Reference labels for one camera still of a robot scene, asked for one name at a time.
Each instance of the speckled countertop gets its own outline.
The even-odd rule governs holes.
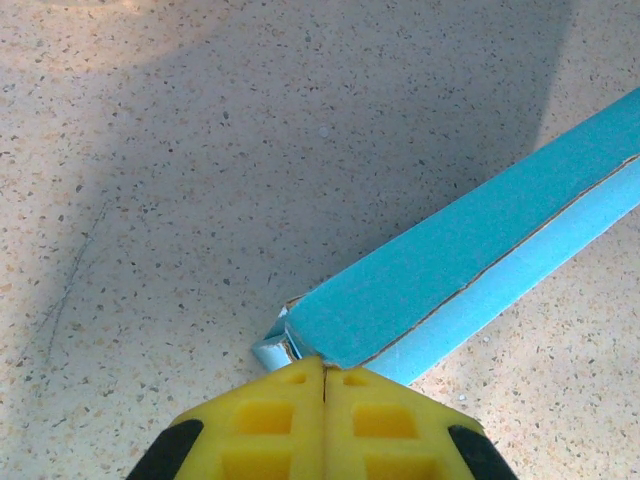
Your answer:
[[[119,478],[303,293],[640,84],[640,5],[0,4],[2,478]],[[640,212],[416,382],[639,478]]]

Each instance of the blue foam strip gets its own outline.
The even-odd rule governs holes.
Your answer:
[[[640,89],[325,282],[284,323],[301,351],[344,368],[368,362],[406,383],[640,202],[637,184],[620,196],[613,177],[604,181],[638,152]],[[636,178],[637,163],[615,178]],[[570,234],[545,240],[553,229]],[[434,322],[456,292],[446,308],[464,307],[445,316],[441,307]]]
[[[443,305],[367,368],[408,385],[640,204],[640,159],[613,175]]]

